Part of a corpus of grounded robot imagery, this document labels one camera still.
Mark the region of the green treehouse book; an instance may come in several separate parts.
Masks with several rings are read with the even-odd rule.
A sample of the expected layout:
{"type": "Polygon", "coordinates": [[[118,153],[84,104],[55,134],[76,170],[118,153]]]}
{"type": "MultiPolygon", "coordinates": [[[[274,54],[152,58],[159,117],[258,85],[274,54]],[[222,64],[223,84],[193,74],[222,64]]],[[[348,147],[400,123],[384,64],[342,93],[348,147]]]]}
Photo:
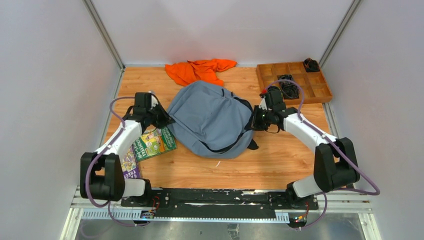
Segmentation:
{"type": "Polygon", "coordinates": [[[168,127],[147,130],[132,144],[137,162],[177,149],[174,135],[168,127]]]}

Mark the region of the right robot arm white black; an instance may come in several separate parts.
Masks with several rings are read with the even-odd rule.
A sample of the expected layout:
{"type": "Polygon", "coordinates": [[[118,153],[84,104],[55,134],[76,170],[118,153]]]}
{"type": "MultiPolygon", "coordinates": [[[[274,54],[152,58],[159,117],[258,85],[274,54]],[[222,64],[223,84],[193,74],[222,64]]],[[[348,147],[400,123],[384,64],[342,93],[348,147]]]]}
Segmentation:
{"type": "Polygon", "coordinates": [[[347,137],[337,138],[323,132],[307,120],[295,107],[287,107],[282,92],[275,86],[260,95],[261,102],[253,110],[251,127],[267,131],[272,125],[287,132],[314,153],[313,173],[287,184],[286,204],[298,209],[311,196],[328,193],[360,179],[354,145],[347,137]]]}

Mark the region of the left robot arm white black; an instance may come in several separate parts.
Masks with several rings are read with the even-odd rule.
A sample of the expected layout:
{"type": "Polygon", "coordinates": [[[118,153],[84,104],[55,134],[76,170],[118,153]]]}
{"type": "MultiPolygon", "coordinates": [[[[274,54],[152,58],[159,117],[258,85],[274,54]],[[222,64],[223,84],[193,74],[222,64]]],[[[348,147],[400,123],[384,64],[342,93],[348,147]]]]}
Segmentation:
{"type": "Polygon", "coordinates": [[[94,152],[85,152],[80,158],[80,194],[98,208],[128,197],[133,197],[142,207],[153,201],[150,181],[125,178],[122,162],[147,127],[160,129],[174,120],[151,92],[137,92],[133,100],[134,104],[123,117],[116,116],[120,125],[112,137],[94,152]]]}

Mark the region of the blue grey backpack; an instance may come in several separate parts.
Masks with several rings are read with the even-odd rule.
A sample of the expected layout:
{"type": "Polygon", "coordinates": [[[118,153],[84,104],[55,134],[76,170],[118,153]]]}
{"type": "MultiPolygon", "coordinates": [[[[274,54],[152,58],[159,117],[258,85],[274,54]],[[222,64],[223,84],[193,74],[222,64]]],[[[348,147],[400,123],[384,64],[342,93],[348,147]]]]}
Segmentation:
{"type": "Polygon", "coordinates": [[[211,159],[234,159],[245,150],[257,150],[251,128],[251,104],[232,91],[196,81],[173,98],[167,113],[168,129],[192,153],[211,159]]]}

